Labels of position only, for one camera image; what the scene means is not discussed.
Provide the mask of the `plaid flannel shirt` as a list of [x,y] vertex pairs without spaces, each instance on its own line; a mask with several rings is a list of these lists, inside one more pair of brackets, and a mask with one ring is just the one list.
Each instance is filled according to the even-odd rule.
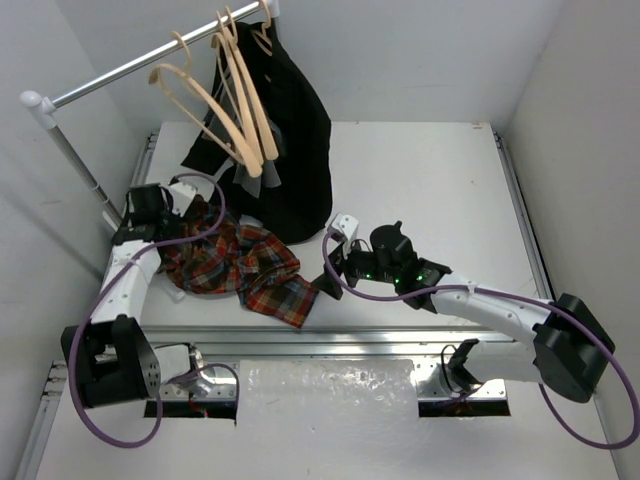
[[300,275],[301,262],[268,230],[227,212],[205,239],[159,249],[160,271],[179,289],[199,295],[234,292],[240,305],[290,326],[304,325],[318,296]]

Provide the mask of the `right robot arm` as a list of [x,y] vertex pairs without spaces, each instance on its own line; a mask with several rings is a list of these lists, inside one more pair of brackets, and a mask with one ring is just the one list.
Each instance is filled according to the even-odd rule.
[[434,397],[471,394],[494,380],[538,383],[559,396],[586,403],[615,351],[615,345],[578,297],[557,300],[521,297],[482,286],[450,267],[421,258],[400,223],[383,225],[362,249],[358,222],[337,215],[323,237],[324,272],[313,285],[334,299],[356,294],[359,281],[389,284],[390,301],[469,320],[508,337],[490,345],[478,338],[462,341],[436,368]]

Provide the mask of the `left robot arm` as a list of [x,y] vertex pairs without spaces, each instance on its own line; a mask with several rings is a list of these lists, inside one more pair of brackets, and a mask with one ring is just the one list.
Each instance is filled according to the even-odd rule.
[[162,385],[194,371],[193,347],[153,347],[141,317],[161,266],[161,249],[204,239],[217,229],[210,226],[191,235],[181,231],[198,196],[184,175],[168,185],[147,184],[127,192],[99,296],[87,319],[61,336],[73,402],[80,410],[152,399]]

